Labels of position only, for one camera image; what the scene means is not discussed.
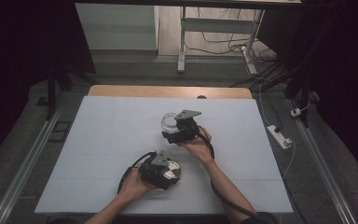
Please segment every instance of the metal rail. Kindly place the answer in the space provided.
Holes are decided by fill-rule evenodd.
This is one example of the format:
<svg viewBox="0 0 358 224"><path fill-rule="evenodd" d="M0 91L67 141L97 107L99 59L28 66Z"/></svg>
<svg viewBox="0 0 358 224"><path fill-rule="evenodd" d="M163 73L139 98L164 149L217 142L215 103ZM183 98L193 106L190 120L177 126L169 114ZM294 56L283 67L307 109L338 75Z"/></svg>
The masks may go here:
<svg viewBox="0 0 358 224"><path fill-rule="evenodd" d="M293 109L289 100L286 100L286 103ZM309 128L305 128L303 122L300 119L296 119L296 125L299 129L304 141L307 144L307 147L310 151L310 155L313 158L316 168L319 171L319 174L324 182L324 185L329 192L331 199L337 209L339 216L341 217L342 223L344 224L356 224L355 217L352 213L350 206L348 205L347 200L345 199L344 194L341 191L336 179L334 178L330 168L324 159L324 155L316 144L313 135Z"/></svg>
<svg viewBox="0 0 358 224"><path fill-rule="evenodd" d="M59 115L62 111L62 106L66 102L68 93L64 92L55 113L51 116L50 120L46 121L42 131L37 136L31 150L26 155L18 172L11 181L7 191L0 202L0 223L6 223L11 211L13 210L16 201L19 199L22 189L28 180L31 172L34 169L37 159L39 158L42 149L48 141L49 134L53 129Z"/></svg>
<svg viewBox="0 0 358 224"><path fill-rule="evenodd" d="M119 4L167 7L221 7L221 8L247 8L265 10L301 10L314 11L315 9L333 9L343 0L331 0L327 3L304 2L271 2L271 1L235 1L235 0L75 0L76 3L91 4Z"/></svg>

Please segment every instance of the black cable bundle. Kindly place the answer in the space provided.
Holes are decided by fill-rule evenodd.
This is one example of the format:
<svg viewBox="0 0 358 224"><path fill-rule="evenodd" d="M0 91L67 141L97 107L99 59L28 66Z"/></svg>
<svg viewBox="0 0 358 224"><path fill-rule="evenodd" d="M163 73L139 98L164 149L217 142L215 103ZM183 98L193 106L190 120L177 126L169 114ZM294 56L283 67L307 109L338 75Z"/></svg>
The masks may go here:
<svg viewBox="0 0 358 224"><path fill-rule="evenodd" d="M138 162L140 162L144 158L146 158L148 156L155 156L156 154L157 154L157 152L148 152L148 153L144 154L141 158L139 158L132 166L127 168L126 172L121 177L120 183L118 184L117 194L120 192L121 188L123 187L123 183L124 183L124 180L127 178L127 175L129 175L130 171L136 166L136 164L138 164Z"/></svg>
<svg viewBox="0 0 358 224"><path fill-rule="evenodd" d="M202 135L201 133L199 133L199 138L202 139L205 144L208 146L208 148L211 150L211 156L212 158L214 159L214 149L213 149L213 146L211 144L211 141L209 140L208 136L204 136ZM227 198L225 198L213 185L212 181L211 181L211 187L212 187L212 190L213 190L213 193L220 199L222 200L223 203L229 205L230 207L236 209L237 211L240 211L242 213L244 213L245 215L249 216L249 217L253 217L254 219L256 219L258 222L260 223L265 223L265 221L263 219L261 219L257 214L229 201Z"/></svg>

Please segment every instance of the wooden edge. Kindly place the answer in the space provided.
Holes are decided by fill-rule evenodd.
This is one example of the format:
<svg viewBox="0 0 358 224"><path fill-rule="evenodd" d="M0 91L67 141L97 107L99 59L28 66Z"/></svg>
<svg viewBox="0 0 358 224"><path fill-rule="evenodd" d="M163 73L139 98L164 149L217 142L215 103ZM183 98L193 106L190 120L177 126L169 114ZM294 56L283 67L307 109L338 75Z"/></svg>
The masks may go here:
<svg viewBox="0 0 358 224"><path fill-rule="evenodd" d="M245 88L219 87L167 87L167 86L118 86L95 85L89 89L89 96L123 96L156 98L198 98L207 99L253 99Z"/></svg>

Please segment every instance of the metal frame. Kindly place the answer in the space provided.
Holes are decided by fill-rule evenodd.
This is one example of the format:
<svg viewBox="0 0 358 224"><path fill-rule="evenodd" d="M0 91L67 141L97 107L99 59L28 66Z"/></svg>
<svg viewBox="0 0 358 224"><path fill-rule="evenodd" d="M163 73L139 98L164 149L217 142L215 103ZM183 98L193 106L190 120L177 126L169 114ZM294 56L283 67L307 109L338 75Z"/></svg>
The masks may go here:
<svg viewBox="0 0 358 224"><path fill-rule="evenodd" d="M181 35L178 55L178 73L185 72L185 36L186 32L208 32L208 33L227 33L227 34L247 34L250 35L248 44L243 50L243 56L251 75L256 75L255 65L250 55L255 36L260 26L264 10L257 10L254 21L234 21L217 19L187 18L186 7L181 7Z"/></svg>
<svg viewBox="0 0 358 224"><path fill-rule="evenodd" d="M75 0L76 3L143 5L167 7L222 7L247 8L265 10L326 10L334 8L341 0L329 3L293 3L293 2L262 2L262 1L236 1L236 0Z"/></svg>
<svg viewBox="0 0 358 224"><path fill-rule="evenodd" d="M286 100L288 106L293 109L290 100ZM356 224L356 219L353 216L353 212L348 205L347 200L345 199L344 194L341 191L336 179L334 178L330 167L328 166L326 160L324 159L324 155L316 144L313 135L309 128L304 126L304 123L300 119L296 119L296 125L298 130L301 133L304 141L306 142L307 148L310 152L310 155L315 163L316 168L319 171L319 175L321 176L324 185L329 192L332 201L337 209L339 216L341 217L342 223L344 224Z"/></svg>
<svg viewBox="0 0 358 224"><path fill-rule="evenodd" d="M0 202L0 223L7 222L7 219L10 216L16 201L19 199L28 177L34 169L34 165L36 164L42 149L48 141L51 130L53 129L59 115L62 112L62 106L67 99L67 95L67 92L62 94L62 98L59 100L57 110L51 116L50 120L46 121L42 131L37 136L33 146L31 147L31 150L26 155L24 161L21 164L21 167L7 188L7 191Z"/></svg>

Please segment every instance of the person's right hand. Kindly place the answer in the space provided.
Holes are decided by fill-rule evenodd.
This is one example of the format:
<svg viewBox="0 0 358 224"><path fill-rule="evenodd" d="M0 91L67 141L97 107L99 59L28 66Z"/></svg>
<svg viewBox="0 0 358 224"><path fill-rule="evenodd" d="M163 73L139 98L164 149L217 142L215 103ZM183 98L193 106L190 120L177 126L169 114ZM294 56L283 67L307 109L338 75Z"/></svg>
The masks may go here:
<svg viewBox="0 0 358 224"><path fill-rule="evenodd" d="M207 139L209 139L209 142L211 142L212 137L205 128L200 128L200 134L205 136ZM205 163L207 161L213 161L211 150L208 148L206 143L198 136L191 141L177 143L176 145L179 147L186 148L192 156L194 156L202 163Z"/></svg>

